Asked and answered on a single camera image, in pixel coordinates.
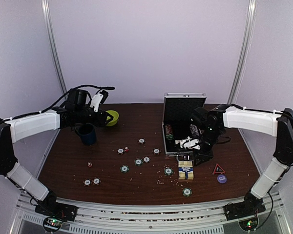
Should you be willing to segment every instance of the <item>case lid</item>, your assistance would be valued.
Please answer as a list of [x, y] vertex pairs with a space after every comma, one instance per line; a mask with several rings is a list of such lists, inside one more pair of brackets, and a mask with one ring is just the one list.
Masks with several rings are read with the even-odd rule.
[[190, 121], [192, 111], [203, 107], [205, 100], [204, 93], [166, 93], [163, 122]]

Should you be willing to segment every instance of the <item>purple coaster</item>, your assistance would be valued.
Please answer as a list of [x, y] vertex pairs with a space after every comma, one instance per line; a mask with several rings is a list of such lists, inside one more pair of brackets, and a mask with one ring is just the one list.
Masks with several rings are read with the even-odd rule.
[[225, 175], [219, 175], [217, 176], [217, 181], [221, 184], [224, 184], [227, 182], [227, 177]]

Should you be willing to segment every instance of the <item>dark blue mug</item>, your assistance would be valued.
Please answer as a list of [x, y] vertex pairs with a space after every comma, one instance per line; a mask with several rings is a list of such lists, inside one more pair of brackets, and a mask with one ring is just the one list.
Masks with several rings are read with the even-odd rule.
[[94, 126], [90, 123], [82, 125], [75, 131], [84, 145], [93, 145], [97, 141]]

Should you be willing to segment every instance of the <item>yellow-green bowl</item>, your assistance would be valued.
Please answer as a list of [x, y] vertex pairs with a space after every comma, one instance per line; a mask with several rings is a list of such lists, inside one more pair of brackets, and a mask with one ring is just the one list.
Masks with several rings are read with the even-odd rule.
[[118, 122], [118, 118], [119, 118], [119, 113], [117, 111], [106, 111], [108, 112], [110, 115], [112, 115], [114, 117], [114, 119], [107, 124], [107, 127], [111, 127], [114, 126], [115, 124], [117, 124]]

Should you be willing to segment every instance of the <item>wooden table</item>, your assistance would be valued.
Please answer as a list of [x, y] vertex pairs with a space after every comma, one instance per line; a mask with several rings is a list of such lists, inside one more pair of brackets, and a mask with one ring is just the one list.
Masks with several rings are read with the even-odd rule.
[[[60, 131], [39, 177], [58, 197], [120, 205], [196, 203], [243, 196], [259, 177], [240, 133], [228, 129], [231, 142], [214, 146], [214, 158], [194, 168], [193, 181], [178, 181], [176, 159], [163, 153], [163, 104], [107, 104], [102, 109], [118, 111], [120, 120], [114, 127], [97, 128], [94, 145], [82, 145], [69, 128]], [[145, 145], [138, 144], [140, 138]], [[125, 146], [129, 152], [118, 155], [117, 149]], [[159, 156], [152, 154], [154, 148], [162, 150]], [[151, 162], [136, 166], [134, 160], [144, 156]], [[212, 175], [216, 163], [226, 171], [225, 184]], [[122, 173], [122, 165], [128, 165], [129, 172]], [[174, 170], [172, 176], [165, 176], [166, 166]], [[85, 179], [95, 177], [100, 185], [84, 186]], [[190, 197], [182, 195], [185, 187], [192, 189]]]

